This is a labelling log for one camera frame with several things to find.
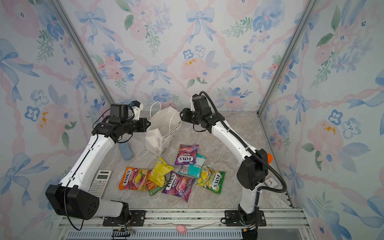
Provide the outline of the white printed paper bag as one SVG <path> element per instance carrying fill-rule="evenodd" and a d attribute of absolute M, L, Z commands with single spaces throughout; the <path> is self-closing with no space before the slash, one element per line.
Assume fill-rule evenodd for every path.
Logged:
<path fill-rule="evenodd" d="M 146 131 L 146 148 L 157 156 L 161 156 L 170 145 L 182 125 L 180 112 L 172 107 L 159 109 L 152 115 L 152 108 L 160 102 L 156 101 L 150 108 L 151 126 Z"/>

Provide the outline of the teal snack packet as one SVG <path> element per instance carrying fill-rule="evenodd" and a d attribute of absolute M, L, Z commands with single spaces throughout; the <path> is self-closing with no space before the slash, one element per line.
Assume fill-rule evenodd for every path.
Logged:
<path fill-rule="evenodd" d="M 196 163 L 181 166 L 179 174 L 187 175 L 193 178 L 199 178 L 202 166 L 204 165 L 206 160 L 206 157 L 197 154 Z"/>

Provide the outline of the green yellow Fox's candy bag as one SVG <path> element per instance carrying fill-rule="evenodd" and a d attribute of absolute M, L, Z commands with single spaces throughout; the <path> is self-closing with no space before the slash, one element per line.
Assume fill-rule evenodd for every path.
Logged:
<path fill-rule="evenodd" d="M 218 195 L 221 194 L 226 172 L 217 171 L 208 166 L 202 166 L 197 185 Z"/>

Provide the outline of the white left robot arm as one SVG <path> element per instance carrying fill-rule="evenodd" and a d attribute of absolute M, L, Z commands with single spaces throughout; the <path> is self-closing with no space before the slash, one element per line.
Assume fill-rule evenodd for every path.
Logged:
<path fill-rule="evenodd" d="M 109 115 L 93 126 L 89 143 L 75 165 L 57 185 L 49 185 L 46 190 L 57 215 L 83 221 L 107 218 L 118 225 L 130 222 L 128 203 L 100 199 L 90 189 L 105 156 L 119 139 L 125 134 L 144 133 L 151 125 L 140 116 L 143 108 L 138 101 L 112 104 Z"/>

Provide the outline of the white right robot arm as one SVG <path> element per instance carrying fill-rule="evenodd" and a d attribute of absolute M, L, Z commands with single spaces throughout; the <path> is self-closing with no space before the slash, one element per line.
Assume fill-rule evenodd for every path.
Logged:
<path fill-rule="evenodd" d="M 240 222 L 245 226 L 257 224 L 257 188 L 268 175 L 268 155 L 244 141 L 219 113 L 205 92 L 191 97 L 191 107 L 180 113 L 181 120 L 198 125 L 217 137 L 232 152 L 240 167 L 237 179 L 242 186 L 242 198 L 238 207 Z"/>

